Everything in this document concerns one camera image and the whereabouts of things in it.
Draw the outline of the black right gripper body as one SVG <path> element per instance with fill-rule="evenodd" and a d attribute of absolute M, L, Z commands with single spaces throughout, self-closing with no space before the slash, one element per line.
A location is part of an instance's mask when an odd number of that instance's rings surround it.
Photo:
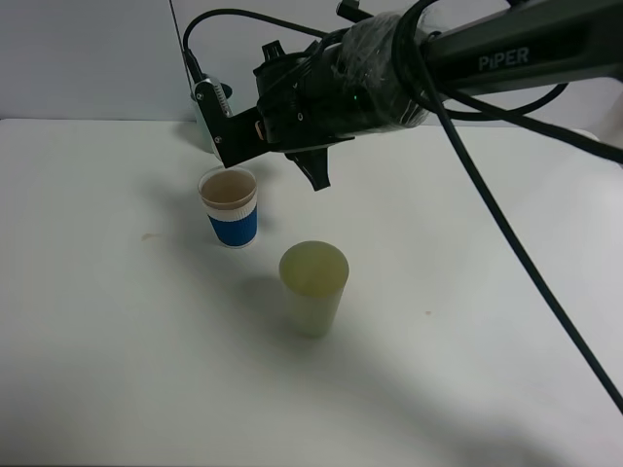
<path fill-rule="evenodd" d="M 225 135 L 223 164 L 237 165 L 269 152 L 297 153 L 327 147 L 357 132 L 357 95 L 344 88 L 339 41 L 315 41 L 287 53 L 279 41 L 262 46 L 264 61 L 253 70 L 258 100 L 233 117 Z"/>

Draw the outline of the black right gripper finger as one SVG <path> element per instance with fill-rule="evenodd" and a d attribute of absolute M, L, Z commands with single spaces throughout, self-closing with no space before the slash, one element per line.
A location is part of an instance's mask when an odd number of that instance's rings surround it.
<path fill-rule="evenodd" d="M 286 153 L 285 156 L 298 166 L 315 192 L 331 186 L 327 148 Z"/>

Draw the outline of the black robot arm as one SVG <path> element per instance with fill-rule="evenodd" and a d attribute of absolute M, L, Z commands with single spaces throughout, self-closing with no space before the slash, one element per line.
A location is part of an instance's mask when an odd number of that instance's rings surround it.
<path fill-rule="evenodd" d="M 326 188 L 330 146 L 374 132 L 417 126 L 443 103 L 465 106 L 463 121 L 504 120 L 620 162 L 619 150 L 587 143 L 531 118 L 531 107 L 503 110 L 481 96 L 622 76 L 618 1 L 514 2 L 504 12 L 446 31 L 425 32 L 420 1 L 405 13 L 368 17 L 321 37 L 305 51 L 264 47 L 259 99 L 220 129 L 214 148 L 232 166 L 268 152 L 285 154 L 316 190 Z"/>

